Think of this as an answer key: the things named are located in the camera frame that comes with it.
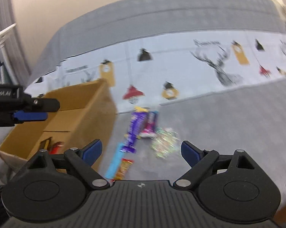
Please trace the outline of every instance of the cardboard box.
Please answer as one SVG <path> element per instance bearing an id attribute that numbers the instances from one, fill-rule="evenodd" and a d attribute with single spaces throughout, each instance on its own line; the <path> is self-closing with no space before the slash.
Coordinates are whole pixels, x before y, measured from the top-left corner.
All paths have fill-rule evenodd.
<path id="1" fill-rule="evenodd" d="M 71 147 L 83 148 L 94 139 L 100 139 L 105 150 L 117 111 L 104 79 L 53 90 L 44 97 L 58 99 L 59 111 L 48 113 L 43 122 L 16 125 L 0 146 L 0 157 L 13 171 L 19 170 L 49 137 L 51 144 L 64 142 L 58 154 Z M 100 161 L 101 157 L 93 169 L 98 170 Z"/>

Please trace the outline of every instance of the orange candy wrapper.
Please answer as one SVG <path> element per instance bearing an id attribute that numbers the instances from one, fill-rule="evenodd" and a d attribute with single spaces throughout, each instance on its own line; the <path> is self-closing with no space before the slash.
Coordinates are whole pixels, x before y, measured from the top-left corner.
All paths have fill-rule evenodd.
<path id="1" fill-rule="evenodd" d="M 128 171 L 128 168 L 130 165 L 132 165 L 133 160 L 129 159 L 122 159 L 119 169 L 116 172 L 116 175 L 114 176 L 113 180 L 123 180 L 125 177 L 126 172 Z"/>

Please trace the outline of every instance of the purple wrapper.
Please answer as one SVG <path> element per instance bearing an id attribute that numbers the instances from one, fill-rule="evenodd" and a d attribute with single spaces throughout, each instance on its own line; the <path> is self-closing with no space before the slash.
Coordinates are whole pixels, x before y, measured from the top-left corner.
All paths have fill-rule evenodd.
<path id="1" fill-rule="evenodd" d="M 131 121 L 125 136 L 124 146 L 121 152 L 135 153 L 135 148 L 133 147 L 139 133 L 144 127 L 148 113 L 147 112 L 133 112 L 131 114 Z"/>

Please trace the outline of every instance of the curtain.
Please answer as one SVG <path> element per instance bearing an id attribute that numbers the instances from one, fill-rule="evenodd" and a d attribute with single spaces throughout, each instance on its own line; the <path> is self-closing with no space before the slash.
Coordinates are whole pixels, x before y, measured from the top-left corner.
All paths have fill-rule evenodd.
<path id="1" fill-rule="evenodd" d="M 0 31 L 15 23 L 11 0 L 0 0 Z M 22 44 L 17 32 L 17 25 L 5 41 L 5 49 L 19 84 L 26 86 L 31 74 Z"/>

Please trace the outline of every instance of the light blue package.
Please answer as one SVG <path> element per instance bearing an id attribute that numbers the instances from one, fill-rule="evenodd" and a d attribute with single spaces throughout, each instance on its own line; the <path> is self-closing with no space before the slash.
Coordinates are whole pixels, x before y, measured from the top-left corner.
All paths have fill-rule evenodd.
<path id="1" fill-rule="evenodd" d="M 112 158 L 112 161 L 110 163 L 110 166 L 108 167 L 107 172 L 105 173 L 105 178 L 107 179 L 113 179 L 124 156 L 124 152 L 121 152 L 120 150 L 123 148 L 124 143 L 119 143 L 116 149 L 116 152 Z"/>

